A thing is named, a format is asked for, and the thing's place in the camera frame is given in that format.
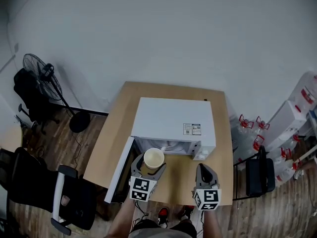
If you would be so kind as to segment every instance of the floor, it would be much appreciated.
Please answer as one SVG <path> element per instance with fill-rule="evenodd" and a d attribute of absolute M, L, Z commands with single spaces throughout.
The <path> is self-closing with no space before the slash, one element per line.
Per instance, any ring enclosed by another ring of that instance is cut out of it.
<path fill-rule="evenodd" d="M 94 144 L 100 133 L 106 117 L 91 115 L 89 127 L 80 134 L 73 134 L 69 130 L 70 117 L 63 109 L 56 114 L 60 124 L 49 122 L 46 126 L 47 135 L 37 134 L 37 137 L 27 136 L 28 151 L 34 155 L 43 155 L 48 168 L 56 170 L 59 164 L 76 166 L 74 158 L 78 155 L 80 146 L 82 150 L 77 158 L 77 170 L 83 174 L 91 155 Z M 295 156 L 300 156 L 309 148 L 303 141 L 295 149 Z M 308 171 L 299 180 L 290 180 L 280 188 L 260 198 L 253 198 L 233 202 L 232 206 L 221 206 L 216 210 L 218 220 L 225 238 L 310 238 L 317 230 L 317 216 L 312 217 L 317 206 L 317 170 Z M 238 179 L 239 196 L 244 196 L 244 174 Z M 103 202 L 104 195 L 98 198 L 98 211 L 107 212 L 109 221 L 104 221 L 96 216 L 91 230 L 83 231 L 71 226 L 71 237 L 103 238 L 111 225 L 120 206 L 118 204 L 106 206 Z M 156 215 L 163 205 L 149 201 L 140 203 L 140 207 L 149 213 L 147 218 L 155 220 Z M 169 226 L 177 224 L 177 214 L 182 206 L 167 205 L 170 209 Z M 38 208 L 10 203 L 10 210 L 20 224 L 23 234 L 31 238 L 62 238 L 57 230 L 50 224 L 51 214 Z M 141 211 L 135 210 L 134 220 L 142 217 Z M 192 222 L 199 232 L 202 229 L 201 214 L 196 209 L 192 215 Z"/>

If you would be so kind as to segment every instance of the white microwave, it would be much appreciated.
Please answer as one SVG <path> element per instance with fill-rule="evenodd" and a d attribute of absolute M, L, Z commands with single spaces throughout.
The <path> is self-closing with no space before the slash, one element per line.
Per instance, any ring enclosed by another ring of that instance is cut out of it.
<path fill-rule="evenodd" d="M 122 174 L 128 172 L 131 147 L 140 153 L 150 148 L 166 147 L 165 154 L 191 155 L 202 161 L 216 147 L 216 138 L 209 101 L 140 98 L 131 136 L 128 137 L 112 177 L 106 202 L 118 190 Z"/>

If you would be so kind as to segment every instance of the standing fan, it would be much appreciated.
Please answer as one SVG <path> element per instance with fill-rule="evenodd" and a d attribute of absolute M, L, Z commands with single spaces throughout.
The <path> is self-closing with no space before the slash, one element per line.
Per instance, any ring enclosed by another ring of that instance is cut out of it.
<path fill-rule="evenodd" d="M 54 76 L 54 66 L 50 63 L 45 64 L 41 59 L 33 54 L 26 54 L 23 58 L 23 67 L 32 74 L 38 83 L 39 91 L 47 98 L 59 101 L 62 100 L 70 110 L 73 117 L 70 120 L 69 128 L 75 133 L 82 132 L 90 123 L 90 115 L 87 112 L 74 111 L 63 98 L 62 90 L 57 78 Z"/>

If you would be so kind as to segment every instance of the forearm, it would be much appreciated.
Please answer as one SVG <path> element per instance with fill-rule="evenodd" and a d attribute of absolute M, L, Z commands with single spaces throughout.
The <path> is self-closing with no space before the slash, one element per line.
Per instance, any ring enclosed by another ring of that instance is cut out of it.
<path fill-rule="evenodd" d="M 204 238 L 222 238 L 220 226 L 214 211 L 204 212 Z"/>
<path fill-rule="evenodd" d="M 128 195 L 120 211 L 115 216 L 106 238 L 127 238 L 129 236 L 134 208 L 135 201 L 130 199 Z"/>

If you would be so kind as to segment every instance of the baseboard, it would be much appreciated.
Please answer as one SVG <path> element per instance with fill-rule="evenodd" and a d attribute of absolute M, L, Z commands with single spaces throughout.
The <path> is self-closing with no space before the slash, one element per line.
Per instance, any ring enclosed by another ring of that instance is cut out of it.
<path fill-rule="evenodd" d="M 56 107 L 59 107 L 61 109 L 67 109 L 66 106 L 64 105 L 61 105 L 61 104 L 57 104 L 57 103 L 52 103 L 52 105 L 56 106 Z M 105 113 L 105 112 L 99 112 L 99 111 L 93 111 L 93 110 L 87 110 L 87 109 L 80 109 L 80 108 L 73 108 L 73 107 L 70 107 L 72 110 L 75 110 L 75 111 L 85 111 L 85 112 L 88 112 L 90 114 L 94 114 L 94 115 L 100 115 L 100 116 L 105 116 L 107 117 L 109 115 L 109 113 Z"/>

